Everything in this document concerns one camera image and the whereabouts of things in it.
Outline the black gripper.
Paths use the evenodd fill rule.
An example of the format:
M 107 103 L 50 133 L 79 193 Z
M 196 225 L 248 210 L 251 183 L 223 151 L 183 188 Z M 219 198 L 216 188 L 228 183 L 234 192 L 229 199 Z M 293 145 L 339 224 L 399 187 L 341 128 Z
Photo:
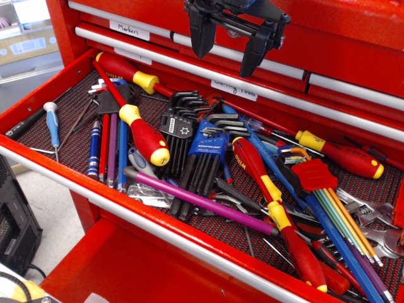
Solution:
M 241 77 L 248 77 L 261 64 L 266 53 L 283 45 L 284 30 L 291 17 L 270 1 L 185 1 L 191 44 L 200 59 L 212 49 L 217 26 L 249 37 Z

